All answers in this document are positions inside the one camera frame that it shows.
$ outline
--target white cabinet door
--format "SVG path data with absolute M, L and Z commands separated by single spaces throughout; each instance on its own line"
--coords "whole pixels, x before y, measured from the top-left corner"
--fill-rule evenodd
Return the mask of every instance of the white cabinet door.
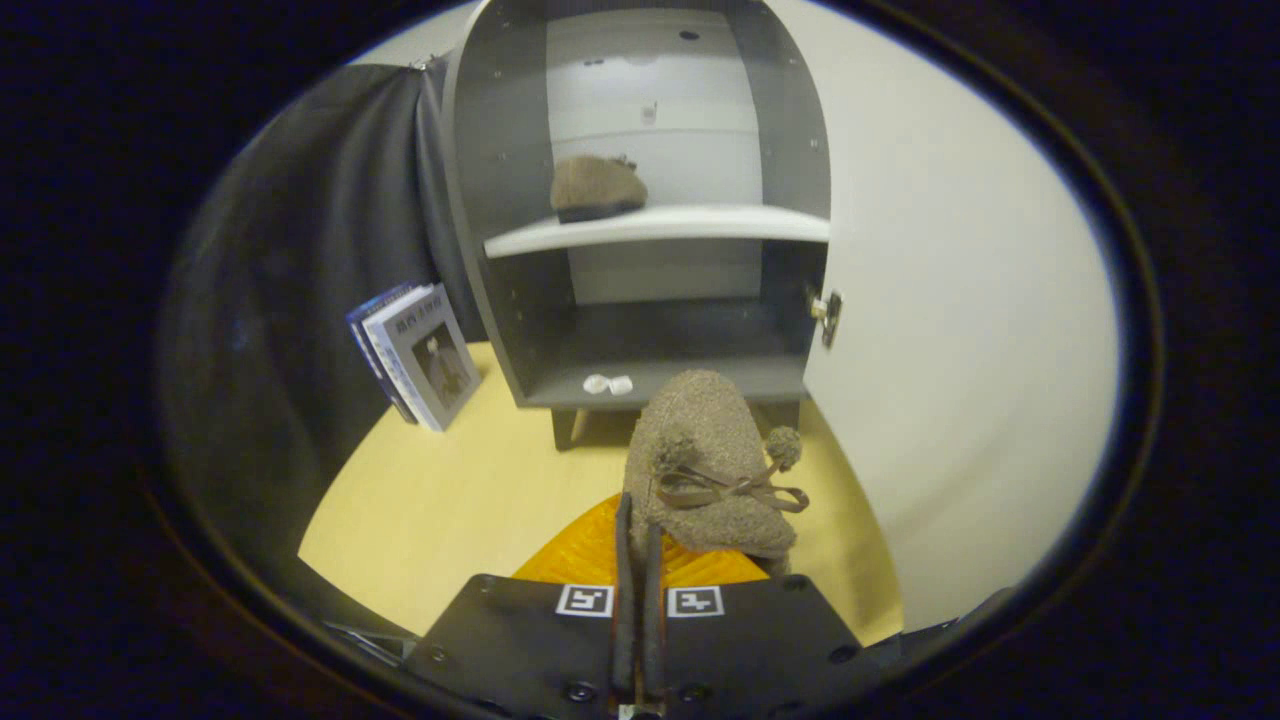
M 1119 331 L 1089 218 L 983 97 L 818 4 L 769 3 L 822 99 L 824 293 L 805 372 L 893 556 L 913 630 L 1018 583 L 1108 441 Z

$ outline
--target white shelf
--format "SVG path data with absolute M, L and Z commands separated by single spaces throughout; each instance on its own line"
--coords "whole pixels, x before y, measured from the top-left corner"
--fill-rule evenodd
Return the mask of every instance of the white shelf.
M 699 237 L 827 242 L 831 223 L 768 205 L 666 205 L 581 223 L 561 224 L 548 218 L 486 240 L 484 251 L 489 258 L 507 258 L 561 247 Z

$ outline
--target brown slipper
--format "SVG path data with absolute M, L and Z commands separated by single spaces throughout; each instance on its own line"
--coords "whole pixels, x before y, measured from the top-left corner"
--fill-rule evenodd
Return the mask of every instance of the brown slipper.
M 636 177 L 635 167 L 626 155 L 561 160 L 552 178 L 552 209 L 561 223 L 579 223 L 644 208 L 649 190 Z
M 687 370 L 668 380 L 641 413 L 627 454 L 634 551 L 657 523 L 695 552 L 739 550 L 764 559 L 767 571 L 785 570 L 796 534 L 782 511 L 804 510 L 809 500 L 771 479 L 799 461 L 799 434 L 778 428 L 768 446 L 772 465 L 746 400 L 728 378 Z

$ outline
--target book spine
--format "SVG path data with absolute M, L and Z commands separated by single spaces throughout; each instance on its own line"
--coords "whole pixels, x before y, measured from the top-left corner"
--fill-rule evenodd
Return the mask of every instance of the book spine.
M 426 406 L 426 401 L 419 395 L 417 388 L 413 382 L 410 380 L 408 373 L 404 372 L 404 366 L 401 364 L 399 355 L 396 354 L 396 348 L 392 345 L 390 334 L 387 333 L 387 328 L 374 324 L 374 327 L 367 327 L 369 342 L 374 346 L 374 352 L 378 357 L 383 360 L 383 366 L 387 368 L 387 374 L 390 375 L 392 382 L 396 388 L 399 389 L 401 397 L 408 404 L 413 415 L 417 418 L 419 423 L 439 432 L 440 424 L 431 415 L 431 411 Z
M 374 375 L 378 378 L 378 384 L 381 386 L 383 392 L 387 393 L 387 400 L 392 401 L 392 405 L 399 410 L 401 418 L 404 418 L 406 423 L 417 424 L 417 418 L 413 416 L 412 410 L 410 410 L 408 404 L 401 396 L 399 389 L 396 388 L 396 383 L 383 372 L 383 363 L 376 357 L 369 348 L 369 338 L 365 334 L 365 328 L 360 323 L 351 323 L 351 332 L 356 336 L 356 341 L 360 343 L 360 351 L 365 354 L 365 360 L 369 366 L 372 368 Z

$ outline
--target yellow floor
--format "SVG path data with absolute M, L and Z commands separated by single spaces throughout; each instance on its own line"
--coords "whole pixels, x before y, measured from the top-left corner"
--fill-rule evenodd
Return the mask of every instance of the yellow floor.
M 511 575 L 564 525 L 622 488 L 637 414 L 580 414 L 558 452 L 547 410 L 520 410 L 489 343 L 467 348 L 483 380 L 444 433 L 394 409 L 369 432 L 316 509 L 298 550 L 320 575 L 388 620 L 425 633 L 476 573 Z M 792 571 L 809 575 L 863 644 L 902 628 L 888 548 L 813 402 L 787 473 L 813 501 L 787 515 Z

